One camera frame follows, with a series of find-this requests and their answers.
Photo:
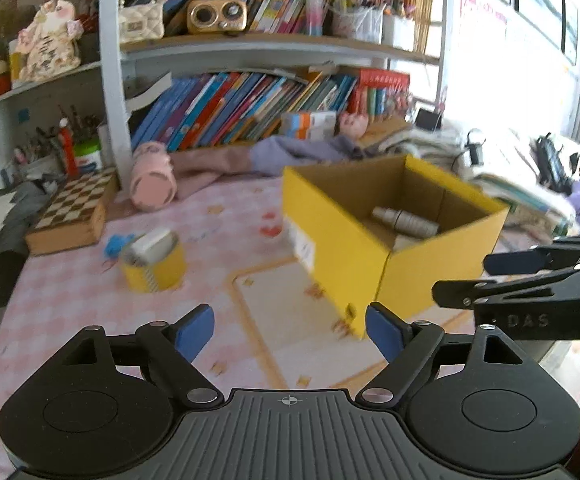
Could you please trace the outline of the small black display device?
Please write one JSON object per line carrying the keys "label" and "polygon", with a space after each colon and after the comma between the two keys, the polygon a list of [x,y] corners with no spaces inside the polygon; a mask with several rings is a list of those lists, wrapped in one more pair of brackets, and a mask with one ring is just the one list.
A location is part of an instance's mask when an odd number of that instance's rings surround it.
{"label": "small black display device", "polygon": [[443,114],[440,112],[433,112],[433,110],[425,110],[419,108],[415,126],[422,130],[435,131],[442,127]]}

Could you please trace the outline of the stack of papers and books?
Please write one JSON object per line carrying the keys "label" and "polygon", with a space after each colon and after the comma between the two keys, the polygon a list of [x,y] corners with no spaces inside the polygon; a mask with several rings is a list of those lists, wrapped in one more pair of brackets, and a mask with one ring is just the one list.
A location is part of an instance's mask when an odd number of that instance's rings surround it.
{"label": "stack of papers and books", "polygon": [[427,131],[392,118],[359,141],[371,154],[409,154],[447,170],[510,208],[508,223],[535,237],[578,235],[573,206],[542,181],[534,142],[510,130],[460,132],[451,122]]}

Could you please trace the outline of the pink cylindrical bottle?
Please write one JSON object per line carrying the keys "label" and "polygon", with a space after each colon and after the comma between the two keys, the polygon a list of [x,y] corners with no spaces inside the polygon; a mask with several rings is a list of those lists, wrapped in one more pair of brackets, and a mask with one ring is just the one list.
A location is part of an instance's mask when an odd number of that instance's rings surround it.
{"label": "pink cylindrical bottle", "polygon": [[167,206],[177,192],[174,168],[166,146],[145,142],[133,153],[130,200],[137,209],[156,211]]}

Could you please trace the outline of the orange white medicine boxes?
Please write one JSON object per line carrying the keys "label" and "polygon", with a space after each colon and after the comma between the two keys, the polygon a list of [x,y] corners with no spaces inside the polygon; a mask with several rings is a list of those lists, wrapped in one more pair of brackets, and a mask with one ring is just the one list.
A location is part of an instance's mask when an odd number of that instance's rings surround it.
{"label": "orange white medicine boxes", "polygon": [[336,112],[292,112],[281,117],[280,134],[299,140],[323,141],[334,136]]}

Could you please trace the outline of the white power adapter block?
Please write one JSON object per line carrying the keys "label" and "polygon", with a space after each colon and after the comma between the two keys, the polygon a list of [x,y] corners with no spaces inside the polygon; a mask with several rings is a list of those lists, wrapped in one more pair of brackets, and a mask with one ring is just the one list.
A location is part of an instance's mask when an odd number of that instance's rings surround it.
{"label": "white power adapter block", "polygon": [[133,240],[129,245],[129,255],[136,266],[152,266],[171,252],[173,244],[170,229],[156,228]]}

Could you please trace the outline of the row of colourful books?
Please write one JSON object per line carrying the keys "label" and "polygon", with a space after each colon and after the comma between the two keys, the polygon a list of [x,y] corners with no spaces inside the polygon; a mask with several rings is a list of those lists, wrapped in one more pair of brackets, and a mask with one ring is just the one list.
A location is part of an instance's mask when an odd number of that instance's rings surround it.
{"label": "row of colourful books", "polygon": [[148,111],[131,147],[161,142],[171,153],[281,136],[284,113],[336,112],[336,136],[343,112],[365,114],[371,125],[403,118],[411,107],[409,74],[352,66],[166,74],[142,96]]}

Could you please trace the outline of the pink purple cloth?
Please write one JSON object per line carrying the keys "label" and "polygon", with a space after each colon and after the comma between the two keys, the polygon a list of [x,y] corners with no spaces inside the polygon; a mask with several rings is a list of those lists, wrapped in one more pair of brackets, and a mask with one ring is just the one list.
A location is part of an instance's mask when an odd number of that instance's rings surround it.
{"label": "pink purple cloth", "polygon": [[346,162],[363,157],[363,151],[345,138],[323,141],[271,136],[252,145],[203,148],[171,155],[177,183],[177,200],[185,200],[222,177],[258,174],[280,177],[285,167],[309,166],[319,162]]}

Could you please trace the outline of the white pearl handbag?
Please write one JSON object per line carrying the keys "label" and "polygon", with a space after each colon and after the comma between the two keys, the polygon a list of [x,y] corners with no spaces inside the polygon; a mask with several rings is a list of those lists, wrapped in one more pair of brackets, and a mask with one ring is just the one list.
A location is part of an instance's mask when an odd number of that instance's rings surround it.
{"label": "white pearl handbag", "polygon": [[163,14],[163,4],[157,0],[137,6],[126,6],[126,0],[118,0],[119,43],[134,44],[163,38]]}

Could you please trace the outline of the yellow tape roll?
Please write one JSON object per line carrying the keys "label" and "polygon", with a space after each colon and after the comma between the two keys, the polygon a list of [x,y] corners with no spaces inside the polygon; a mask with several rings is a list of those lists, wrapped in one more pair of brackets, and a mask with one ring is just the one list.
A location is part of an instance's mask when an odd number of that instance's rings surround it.
{"label": "yellow tape roll", "polygon": [[187,270],[185,252],[179,235],[173,230],[171,232],[173,232],[174,240],[171,252],[152,266],[133,264],[129,255],[130,244],[122,250],[118,262],[130,290],[147,294],[178,288],[183,284],[183,277]]}

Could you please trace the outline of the pink checkered table mat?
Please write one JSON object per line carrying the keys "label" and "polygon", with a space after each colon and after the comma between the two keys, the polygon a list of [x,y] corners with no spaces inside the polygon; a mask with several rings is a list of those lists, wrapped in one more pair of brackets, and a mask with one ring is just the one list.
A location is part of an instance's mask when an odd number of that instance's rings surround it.
{"label": "pink checkered table mat", "polygon": [[[153,214],[107,223],[105,232],[175,231],[183,284],[133,292],[101,245],[30,258],[0,324],[0,410],[6,399],[78,330],[99,325],[133,334],[179,320],[199,304],[215,314],[214,335],[195,367],[222,392],[234,388],[357,391],[383,357],[352,334],[299,262],[282,212],[281,178],[232,178]],[[0,440],[0,479],[13,469]]]}

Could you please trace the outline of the red white marker bottle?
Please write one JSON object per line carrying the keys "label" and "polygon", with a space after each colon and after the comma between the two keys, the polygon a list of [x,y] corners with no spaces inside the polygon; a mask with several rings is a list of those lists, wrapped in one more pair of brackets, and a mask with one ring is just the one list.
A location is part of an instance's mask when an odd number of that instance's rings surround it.
{"label": "red white marker bottle", "polygon": [[66,174],[69,179],[76,179],[79,177],[79,169],[74,154],[73,133],[66,117],[61,118],[58,123],[58,138],[63,148]]}

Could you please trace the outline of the green lid white jar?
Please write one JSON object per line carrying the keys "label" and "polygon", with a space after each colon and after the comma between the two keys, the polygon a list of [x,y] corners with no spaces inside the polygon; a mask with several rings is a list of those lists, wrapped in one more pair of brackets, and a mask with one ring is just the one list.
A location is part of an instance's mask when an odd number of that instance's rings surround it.
{"label": "green lid white jar", "polygon": [[74,146],[74,156],[80,174],[93,174],[103,168],[101,145],[96,139],[89,139]]}

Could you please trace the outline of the white blue spray bottle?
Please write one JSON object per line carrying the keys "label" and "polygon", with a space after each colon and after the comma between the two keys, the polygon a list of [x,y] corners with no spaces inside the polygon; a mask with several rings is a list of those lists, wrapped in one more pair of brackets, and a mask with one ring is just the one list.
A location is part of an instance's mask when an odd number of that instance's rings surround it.
{"label": "white blue spray bottle", "polygon": [[403,209],[375,207],[372,209],[372,218],[394,232],[420,238],[420,240],[435,237],[440,229],[437,223]]}

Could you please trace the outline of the blue crumpled object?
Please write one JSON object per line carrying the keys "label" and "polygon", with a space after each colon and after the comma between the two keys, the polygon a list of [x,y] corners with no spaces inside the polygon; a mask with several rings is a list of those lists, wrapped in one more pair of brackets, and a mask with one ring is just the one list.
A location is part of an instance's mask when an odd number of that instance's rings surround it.
{"label": "blue crumpled object", "polygon": [[108,260],[117,260],[122,250],[135,238],[134,234],[113,234],[103,249],[104,257]]}

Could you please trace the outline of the pink pig plush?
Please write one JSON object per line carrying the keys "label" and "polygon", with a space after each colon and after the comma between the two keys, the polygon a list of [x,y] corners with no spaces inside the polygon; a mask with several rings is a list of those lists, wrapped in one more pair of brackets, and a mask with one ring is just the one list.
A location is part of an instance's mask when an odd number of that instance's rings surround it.
{"label": "pink pig plush", "polygon": [[353,141],[361,139],[368,128],[369,118],[365,114],[343,112],[339,116],[339,133]]}

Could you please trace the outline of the yellow cardboard box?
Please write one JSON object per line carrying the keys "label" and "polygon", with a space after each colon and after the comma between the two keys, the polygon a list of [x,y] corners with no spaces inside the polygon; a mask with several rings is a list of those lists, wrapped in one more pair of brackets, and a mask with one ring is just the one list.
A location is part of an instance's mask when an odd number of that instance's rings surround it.
{"label": "yellow cardboard box", "polygon": [[[377,207],[410,212],[439,232],[396,249],[396,232],[371,216]],[[285,168],[282,212],[299,262],[363,337],[371,302],[412,318],[432,306],[435,282],[480,278],[508,208],[430,162],[398,155]]]}

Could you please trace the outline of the lucky cat figurine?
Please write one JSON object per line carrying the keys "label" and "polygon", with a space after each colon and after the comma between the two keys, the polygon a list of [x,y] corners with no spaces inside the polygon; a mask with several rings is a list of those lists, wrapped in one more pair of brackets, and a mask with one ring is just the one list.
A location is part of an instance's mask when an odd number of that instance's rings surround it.
{"label": "lucky cat figurine", "polygon": [[76,70],[81,64],[77,42],[83,33],[73,3],[43,3],[32,22],[17,36],[16,50],[25,61],[20,79],[38,82]]}

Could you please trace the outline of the white bookshelf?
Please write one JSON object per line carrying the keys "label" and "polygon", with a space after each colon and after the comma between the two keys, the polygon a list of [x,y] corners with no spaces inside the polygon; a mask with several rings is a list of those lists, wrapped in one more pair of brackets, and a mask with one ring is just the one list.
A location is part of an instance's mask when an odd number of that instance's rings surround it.
{"label": "white bookshelf", "polygon": [[[427,56],[423,53],[409,52],[403,49],[388,47],[385,44],[369,44],[353,39],[330,36],[311,37],[290,34],[265,34],[247,32],[239,36],[198,35],[177,36],[160,40],[120,44],[118,39],[117,0],[100,0],[100,52],[101,61],[81,66],[78,70],[58,76],[73,76],[87,72],[90,68],[99,68],[102,80],[102,92],[107,124],[107,142],[113,162],[116,166],[122,188],[128,188],[132,168],[132,148],[128,128],[129,108],[126,103],[125,90],[133,81],[131,77],[146,77],[148,68],[156,70],[157,62],[162,62],[161,72],[175,68],[185,74],[227,70],[227,68],[254,67],[291,67],[317,64],[320,62],[343,62],[359,66],[379,67],[383,61],[389,67],[390,62],[407,61],[424,65],[439,66],[439,77],[436,83],[435,101],[422,100],[427,104],[439,104],[442,96],[444,75],[444,49],[446,35],[447,0],[443,0],[443,18],[440,22],[431,22],[430,26],[440,26],[441,57]],[[35,88],[50,84],[47,80],[40,84],[24,84],[3,96],[0,96],[0,190],[8,186],[3,179],[13,155],[15,117],[10,113],[8,99]]]}

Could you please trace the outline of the gold retro radio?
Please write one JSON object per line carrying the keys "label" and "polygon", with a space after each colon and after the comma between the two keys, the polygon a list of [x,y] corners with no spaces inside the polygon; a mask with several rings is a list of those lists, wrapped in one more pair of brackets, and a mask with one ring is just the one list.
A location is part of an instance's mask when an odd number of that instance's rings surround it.
{"label": "gold retro radio", "polygon": [[194,0],[187,13],[189,34],[239,34],[247,29],[247,5],[242,0]]}

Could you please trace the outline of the wooden chess board box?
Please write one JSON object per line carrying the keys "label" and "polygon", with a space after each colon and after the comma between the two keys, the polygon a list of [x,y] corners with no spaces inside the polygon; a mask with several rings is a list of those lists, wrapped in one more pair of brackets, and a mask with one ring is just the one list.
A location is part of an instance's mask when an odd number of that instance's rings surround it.
{"label": "wooden chess board box", "polygon": [[118,179],[112,168],[68,180],[27,232],[30,253],[43,256],[96,245],[107,206],[117,191]]}

